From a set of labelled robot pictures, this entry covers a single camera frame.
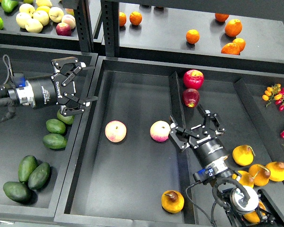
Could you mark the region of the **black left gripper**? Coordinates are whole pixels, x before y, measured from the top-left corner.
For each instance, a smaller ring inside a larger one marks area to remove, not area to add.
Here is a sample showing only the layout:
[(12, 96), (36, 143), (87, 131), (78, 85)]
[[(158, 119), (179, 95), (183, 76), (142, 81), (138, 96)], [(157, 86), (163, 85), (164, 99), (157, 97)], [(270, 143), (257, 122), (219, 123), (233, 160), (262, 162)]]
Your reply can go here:
[(91, 104), (98, 100), (97, 96), (87, 99), (75, 96), (75, 77), (82, 70), (91, 70), (95, 66), (87, 66), (76, 57), (65, 57), (51, 61), (54, 74), (29, 78), (26, 81), (28, 100), (33, 108), (61, 105), (62, 116), (83, 114)]

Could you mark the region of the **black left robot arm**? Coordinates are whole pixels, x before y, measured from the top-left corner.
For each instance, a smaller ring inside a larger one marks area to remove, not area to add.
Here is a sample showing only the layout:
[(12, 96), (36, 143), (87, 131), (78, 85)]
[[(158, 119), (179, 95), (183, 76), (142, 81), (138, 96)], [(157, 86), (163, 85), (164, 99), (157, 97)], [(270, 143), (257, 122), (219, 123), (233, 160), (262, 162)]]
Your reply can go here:
[(86, 67), (76, 57), (53, 59), (52, 75), (30, 79), (25, 79), (23, 73), (13, 72), (8, 55), (3, 55), (3, 62), (8, 74), (5, 83), (0, 85), (0, 123), (12, 119), (20, 105), (32, 108), (58, 105), (60, 114), (66, 117), (84, 113), (98, 99), (75, 96), (75, 77)]

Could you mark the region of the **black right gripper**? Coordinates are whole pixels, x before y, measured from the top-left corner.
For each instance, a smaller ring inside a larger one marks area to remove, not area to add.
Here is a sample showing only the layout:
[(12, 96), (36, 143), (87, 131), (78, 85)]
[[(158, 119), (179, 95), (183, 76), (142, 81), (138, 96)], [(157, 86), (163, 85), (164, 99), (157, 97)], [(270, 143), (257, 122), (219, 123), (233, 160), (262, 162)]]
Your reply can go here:
[(178, 147), (179, 151), (192, 148), (202, 166), (208, 166), (217, 160), (222, 162), (229, 154), (222, 142), (216, 137), (225, 133), (220, 117), (217, 113), (211, 113), (210, 110), (204, 109), (200, 104), (197, 109), (203, 117), (202, 134), (205, 137), (200, 138), (200, 125), (186, 129), (180, 127), (176, 119), (170, 115), (169, 139)]

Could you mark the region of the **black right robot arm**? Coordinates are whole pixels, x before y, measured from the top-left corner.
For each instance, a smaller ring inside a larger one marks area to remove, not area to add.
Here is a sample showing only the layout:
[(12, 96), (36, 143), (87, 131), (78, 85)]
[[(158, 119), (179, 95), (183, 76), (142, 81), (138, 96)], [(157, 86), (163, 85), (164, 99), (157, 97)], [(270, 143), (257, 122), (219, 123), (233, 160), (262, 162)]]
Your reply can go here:
[[(210, 184), (214, 202), (211, 213), (206, 217), (213, 227), (216, 226), (216, 206), (223, 208), (233, 227), (284, 227), (284, 216), (267, 192), (263, 189), (255, 191), (250, 186), (240, 184), (242, 175), (226, 165), (228, 154), (218, 138), (225, 133), (225, 128), (218, 114), (203, 109), (201, 105), (197, 109), (203, 122), (191, 128), (186, 128), (182, 107), (178, 111), (173, 110), (169, 116), (169, 138), (180, 152), (192, 150), (201, 166), (199, 171), (193, 173), (194, 183), (185, 189), (188, 200), (193, 200), (189, 191), (194, 186)], [(252, 212), (259, 218), (255, 224), (249, 224), (246, 219), (246, 215)]]

